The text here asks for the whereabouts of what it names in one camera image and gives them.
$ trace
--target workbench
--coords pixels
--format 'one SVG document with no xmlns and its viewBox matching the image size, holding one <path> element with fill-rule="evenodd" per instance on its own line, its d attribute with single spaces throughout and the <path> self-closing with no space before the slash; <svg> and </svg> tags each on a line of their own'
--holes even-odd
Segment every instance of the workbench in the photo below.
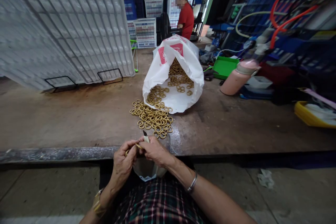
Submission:
<svg viewBox="0 0 336 224">
<path fill-rule="evenodd" d="M 132 102 L 142 100 L 152 58 L 152 49 L 138 50 L 139 72 L 134 77 L 73 91 L 38 92 L 1 80 L 0 163 L 112 158 L 124 141 L 142 135 L 139 118 L 129 111 Z M 172 115 L 173 132 L 162 143 L 174 155 L 336 150 L 335 131 L 308 127 L 296 117 L 293 105 L 226 96 L 219 82 L 205 82 L 199 101 Z"/>
</svg>

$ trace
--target hand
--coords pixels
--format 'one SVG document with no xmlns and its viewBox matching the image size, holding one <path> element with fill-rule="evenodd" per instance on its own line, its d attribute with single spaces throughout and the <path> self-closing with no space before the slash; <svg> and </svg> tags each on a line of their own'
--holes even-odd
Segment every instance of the hand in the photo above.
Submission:
<svg viewBox="0 0 336 224">
<path fill-rule="evenodd" d="M 133 163 L 137 159 L 136 143 L 139 143 L 139 140 L 130 140 L 123 143 L 120 149 L 117 150 L 113 156 L 113 172 L 110 183 L 117 190 L 122 188 L 131 174 Z M 128 149 L 130 149 L 130 151 L 127 157 L 125 157 L 125 153 Z"/>
<path fill-rule="evenodd" d="M 139 150 L 140 154 L 145 153 L 145 157 L 148 160 L 154 161 L 159 167 L 167 168 L 170 164 L 174 162 L 174 156 L 158 141 L 155 136 L 148 136 L 150 144 L 144 142 L 144 137 L 142 136 L 140 141 L 140 146 L 144 150 Z"/>
</svg>

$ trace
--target plaid shirt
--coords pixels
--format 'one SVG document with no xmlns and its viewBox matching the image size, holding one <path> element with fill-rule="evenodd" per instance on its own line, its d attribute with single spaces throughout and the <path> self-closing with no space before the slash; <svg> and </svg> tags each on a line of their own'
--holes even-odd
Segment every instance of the plaid shirt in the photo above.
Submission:
<svg viewBox="0 0 336 224">
<path fill-rule="evenodd" d="M 154 179 L 133 188 L 109 223 L 203 224 L 204 219 L 202 211 L 178 181 Z"/>
</svg>

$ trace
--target white hose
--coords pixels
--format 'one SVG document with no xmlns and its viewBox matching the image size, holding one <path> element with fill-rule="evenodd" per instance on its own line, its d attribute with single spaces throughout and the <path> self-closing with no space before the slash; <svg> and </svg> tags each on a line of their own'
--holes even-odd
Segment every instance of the white hose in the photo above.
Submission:
<svg viewBox="0 0 336 224">
<path fill-rule="evenodd" d="M 262 12 L 253 12 L 253 13 L 250 13 L 248 15 L 246 15 L 245 17 L 243 17 L 242 19 L 240 19 L 238 21 L 238 23 L 236 24 L 236 33 L 242 37 L 246 37 L 246 38 L 249 38 L 250 36 L 249 35 L 246 35 L 246 34 L 243 34 L 241 33 L 239 30 L 238 30 L 238 25 L 240 24 L 240 22 L 242 22 L 245 18 L 249 17 L 249 16 L 253 16 L 253 15 L 258 15 L 258 14 L 270 14 L 271 12 L 270 11 L 262 11 Z M 283 12 L 274 12 L 275 15 L 287 15 L 287 13 L 283 13 Z"/>
<path fill-rule="evenodd" d="M 241 49 L 241 50 L 239 50 L 239 51 L 233 51 L 233 50 L 230 50 L 230 49 L 223 49 L 223 50 L 219 51 L 219 53 L 217 54 L 217 56 L 219 56 L 220 53 L 223 52 L 223 51 L 231 51 L 231 52 L 234 52 L 234 53 L 239 53 L 239 52 L 244 51 L 244 50 L 245 50 L 245 49 Z"/>
</svg>

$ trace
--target tile floor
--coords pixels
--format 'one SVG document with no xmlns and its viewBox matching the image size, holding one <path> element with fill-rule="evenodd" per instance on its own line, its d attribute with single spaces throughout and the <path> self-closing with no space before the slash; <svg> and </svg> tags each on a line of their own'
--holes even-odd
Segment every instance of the tile floor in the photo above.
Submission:
<svg viewBox="0 0 336 224">
<path fill-rule="evenodd" d="M 335 224 L 336 169 L 271 169 L 274 189 L 259 185 L 258 169 L 197 164 L 258 223 Z M 97 192 L 99 168 L 0 172 L 0 223 L 78 223 Z"/>
</svg>

